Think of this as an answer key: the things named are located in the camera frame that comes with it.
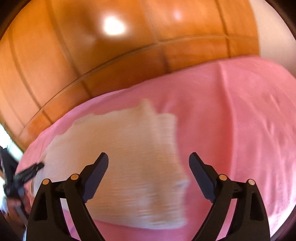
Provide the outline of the wooden wardrobe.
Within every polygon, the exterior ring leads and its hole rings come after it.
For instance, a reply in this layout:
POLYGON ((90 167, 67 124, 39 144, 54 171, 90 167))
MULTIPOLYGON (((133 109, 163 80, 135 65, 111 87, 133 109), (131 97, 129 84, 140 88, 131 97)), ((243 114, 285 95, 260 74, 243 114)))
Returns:
POLYGON ((1 123, 25 150, 93 97, 258 53, 249 1, 7 1, 1 123))

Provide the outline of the pink bedspread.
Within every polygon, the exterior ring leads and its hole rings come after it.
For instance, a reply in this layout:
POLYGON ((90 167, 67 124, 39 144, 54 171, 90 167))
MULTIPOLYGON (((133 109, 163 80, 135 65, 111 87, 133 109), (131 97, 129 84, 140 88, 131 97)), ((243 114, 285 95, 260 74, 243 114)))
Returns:
POLYGON ((88 114, 137 106, 177 117, 178 149, 234 181, 253 179, 271 234, 295 207, 295 78, 259 57, 210 62, 95 97, 69 111, 30 144, 18 170, 37 162, 53 138, 88 114))

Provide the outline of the white knitted sweater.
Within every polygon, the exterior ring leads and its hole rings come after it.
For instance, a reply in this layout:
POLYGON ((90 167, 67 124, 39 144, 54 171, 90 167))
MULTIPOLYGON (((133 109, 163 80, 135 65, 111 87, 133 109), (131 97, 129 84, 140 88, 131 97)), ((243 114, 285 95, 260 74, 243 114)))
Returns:
POLYGON ((189 177, 176 145, 176 118, 157 113, 150 101, 106 114, 84 116, 44 150, 44 168, 31 183, 36 195, 48 178, 62 181, 106 153, 109 165, 87 202, 93 219, 152 230, 187 222, 184 198, 189 177))

